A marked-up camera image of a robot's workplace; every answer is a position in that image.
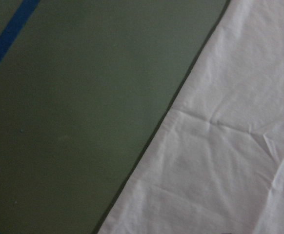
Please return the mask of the pink Snoopy t-shirt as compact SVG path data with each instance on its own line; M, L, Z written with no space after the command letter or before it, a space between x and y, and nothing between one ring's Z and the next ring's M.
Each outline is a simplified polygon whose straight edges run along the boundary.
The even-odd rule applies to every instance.
M284 234L284 0L233 0L101 234Z

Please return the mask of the blue tape line left lengthwise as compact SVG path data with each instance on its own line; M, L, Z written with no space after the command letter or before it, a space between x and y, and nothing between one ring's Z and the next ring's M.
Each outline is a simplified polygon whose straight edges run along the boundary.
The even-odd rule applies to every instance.
M0 63L18 37L40 0L23 0L0 34Z

